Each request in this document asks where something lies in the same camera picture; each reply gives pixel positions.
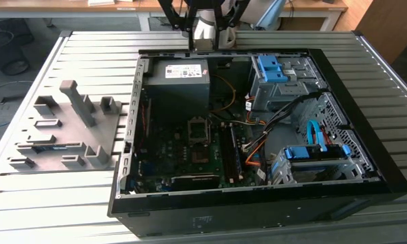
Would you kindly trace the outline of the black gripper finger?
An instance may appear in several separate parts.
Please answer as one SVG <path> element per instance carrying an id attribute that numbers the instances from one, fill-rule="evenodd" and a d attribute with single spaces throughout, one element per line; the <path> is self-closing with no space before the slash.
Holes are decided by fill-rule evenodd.
<path id="1" fill-rule="evenodd" d="M 224 1 L 213 1 L 213 14 L 215 14 L 215 40 L 213 48 L 220 49 L 220 33 L 233 29 L 240 21 L 241 15 L 249 4 L 249 0 L 233 1 L 232 6 L 227 13 L 223 13 Z"/>
<path id="2" fill-rule="evenodd" d="M 188 49 L 193 49 L 193 7 L 189 5 L 184 16 L 181 16 L 173 7 L 173 1 L 169 0 L 157 0 L 158 5 L 162 9 L 165 17 L 171 23 L 173 30 L 180 30 L 184 37 L 188 38 Z"/>

